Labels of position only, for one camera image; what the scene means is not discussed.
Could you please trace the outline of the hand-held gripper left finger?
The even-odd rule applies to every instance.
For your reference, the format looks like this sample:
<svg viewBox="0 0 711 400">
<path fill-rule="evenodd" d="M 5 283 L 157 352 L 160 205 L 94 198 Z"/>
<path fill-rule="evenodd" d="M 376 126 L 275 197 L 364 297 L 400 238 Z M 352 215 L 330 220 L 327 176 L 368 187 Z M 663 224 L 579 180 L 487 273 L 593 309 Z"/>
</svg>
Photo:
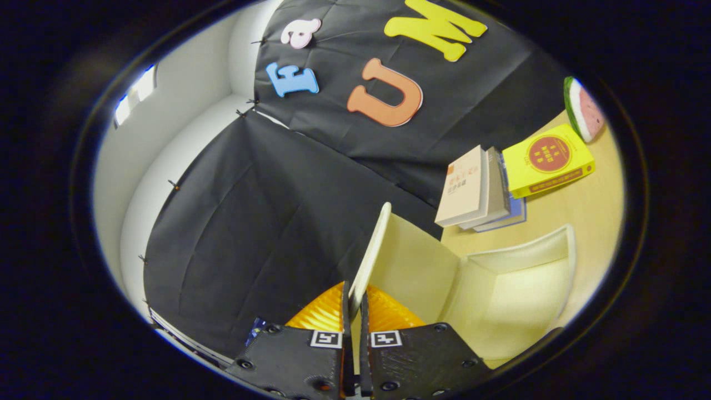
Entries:
<svg viewBox="0 0 711 400">
<path fill-rule="evenodd" d="M 226 372 L 277 397 L 345 399 L 356 392 L 349 283 L 338 283 L 286 324 L 257 317 Z"/>
</svg>

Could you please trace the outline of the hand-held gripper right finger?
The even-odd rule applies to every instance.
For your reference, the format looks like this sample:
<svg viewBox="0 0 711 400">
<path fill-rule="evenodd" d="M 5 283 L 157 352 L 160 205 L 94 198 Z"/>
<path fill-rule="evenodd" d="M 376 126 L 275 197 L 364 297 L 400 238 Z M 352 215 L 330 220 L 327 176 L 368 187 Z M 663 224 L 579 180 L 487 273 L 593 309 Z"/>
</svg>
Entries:
<svg viewBox="0 0 711 400">
<path fill-rule="evenodd" d="M 360 392 L 369 399 L 450 399 L 492 370 L 446 322 L 427 324 L 369 286 L 360 304 Z"/>
</svg>

